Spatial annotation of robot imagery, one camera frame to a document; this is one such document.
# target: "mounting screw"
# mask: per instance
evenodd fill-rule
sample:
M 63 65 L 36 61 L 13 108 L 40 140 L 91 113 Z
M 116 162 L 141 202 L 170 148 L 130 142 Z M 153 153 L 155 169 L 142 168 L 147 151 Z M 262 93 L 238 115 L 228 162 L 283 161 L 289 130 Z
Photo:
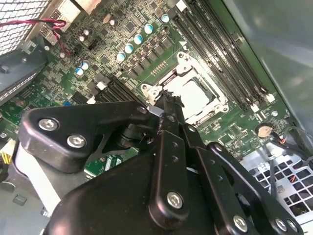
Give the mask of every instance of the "mounting screw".
M 298 232 L 297 226 L 291 220 L 287 220 L 287 223 L 295 232 Z
M 141 112 L 142 114 L 146 114 L 148 112 L 144 107 L 141 107 L 141 106 L 139 106 L 137 110 Z
M 235 223 L 236 227 L 240 231 L 242 231 L 244 233 L 248 232 L 248 225 L 246 224 L 245 220 L 241 216 L 235 215 L 233 219 L 234 219 L 234 223 Z
M 277 117 L 277 116 L 278 116 L 278 112 L 277 112 L 276 110 L 273 111 L 273 112 L 272 112 L 272 116 L 273 116 L 273 117 Z
M 284 232 L 287 232 L 287 227 L 281 219 L 276 219 L 275 222 L 281 230 L 283 230 Z
M 167 202 L 175 209 L 182 208 L 182 198 L 175 192 L 169 192 L 167 194 Z
M 4 132 L 1 132 L 0 133 L 0 138 L 1 139 L 4 139 L 4 138 L 6 138 L 8 135 L 6 134 L 6 133 L 4 133 Z
M 191 126 L 191 125 L 188 126 L 188 129 L 189 129 L 189 131 L 192 131 L 192 132 L 196 131 L 196 129 L 193 126 Z
M 67 139 L 67 144 L 73 148 L 82 148 L 85 146 L 86 141 L 80 135 L 71 135 Z
M 44 118 L 39 121 L 39 127 L 45 131 L 55 131 L 58 128 L 58 123 L 49 118 Z
M 175 118 L 172 115 L 166 115 L 167 119 L 169 119 L 171 122 L 175 122 Z

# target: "gray metal panel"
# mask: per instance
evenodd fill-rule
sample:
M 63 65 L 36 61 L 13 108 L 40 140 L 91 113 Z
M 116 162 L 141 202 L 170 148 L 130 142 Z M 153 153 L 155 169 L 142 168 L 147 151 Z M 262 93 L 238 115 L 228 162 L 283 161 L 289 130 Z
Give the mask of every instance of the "gray metal panel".
M 30 55 L 16 50 L 0 57 L 0 66 L 6 66 L 9 70 L 9 73 L 0 71 L 0 105 L 31 83 L 46 64 L 45 51 L 40 47 Z
M 313 4 L 224 0 L 293 115 L 313 132 Z

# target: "white label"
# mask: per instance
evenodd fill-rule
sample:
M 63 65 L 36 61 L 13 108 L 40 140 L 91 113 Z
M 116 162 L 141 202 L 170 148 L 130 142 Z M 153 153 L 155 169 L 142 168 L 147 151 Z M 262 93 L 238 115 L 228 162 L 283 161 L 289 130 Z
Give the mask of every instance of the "white label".
M 110 169 L 110 166 L 111 166 L 111 162 L 112 160 L 110 158 L 107 159 L 107 164 L 106 164 L 106 168 L 104 168 L 105 171 L 109 170 Z

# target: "metal mesh grille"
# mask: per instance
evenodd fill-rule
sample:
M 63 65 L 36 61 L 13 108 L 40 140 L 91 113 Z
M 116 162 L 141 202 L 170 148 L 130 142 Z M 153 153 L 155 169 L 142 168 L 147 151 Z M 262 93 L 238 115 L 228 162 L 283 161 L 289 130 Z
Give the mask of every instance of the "metal mesh grille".
M 0 23 L 38 18 L 50 0 L 0 0 Z M 15 50 L 32 25 L 0 27 L 0 56 Z

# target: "capacitor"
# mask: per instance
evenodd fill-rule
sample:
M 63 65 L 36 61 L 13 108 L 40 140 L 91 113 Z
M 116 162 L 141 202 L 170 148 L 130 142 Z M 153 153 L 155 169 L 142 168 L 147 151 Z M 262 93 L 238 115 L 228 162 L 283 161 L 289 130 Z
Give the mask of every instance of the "capacitor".
M 153 26 L 151 24 L 146 24 L 145 25 L 145 33 L 151 34 L 152 32 L 153 32 Z
M 164 14 L 162 15 L 161 17 L 161 20 L 164 22 L 164 23 L 168 23 L 170 21 L 170 18 L 167 14 Z
M 80 67 L 81 67 L 83 70 L 89 69 L 88 61 L 83 61 Z
M 121 51 L 117 54 L 116 59 L 118 62 L 122 62 L 125 60 L 125 57 L 126 57 L 125 53 Z
M 134 47 L 133 47 L 132 44 L 126 44 L 126 46 L 125 46 L 125 52 L 126 52 L 127 54 L 132 53 L 133 50 L 134 50 Z
M 81 76 L 81 75 L 84 74 L 84 71 L 83 71 L 82 68 L 77 68 L 77 69 L 75 69 L 75 73 L 76 73 L 78 76 Z
M 81 41 L 81 42 L 83 42 L 85 39 L 86 39 L 86 37 L 84 35 L 80 35 L 78 37 L 78 40 Z
M 89 36 L 92 33 L 90 29 L 84 29 L 83 34 Z
M 135 44 L 137 44 L 137 45 L 141 44 L 141 43 L 142 43 L 142 40 L 143 40 L 143 38 L 142 38 L 142 36 L 141 36 L 140 34 L 136 34 L 136 35 L 134 36 L 134 43 L 135 43 Z

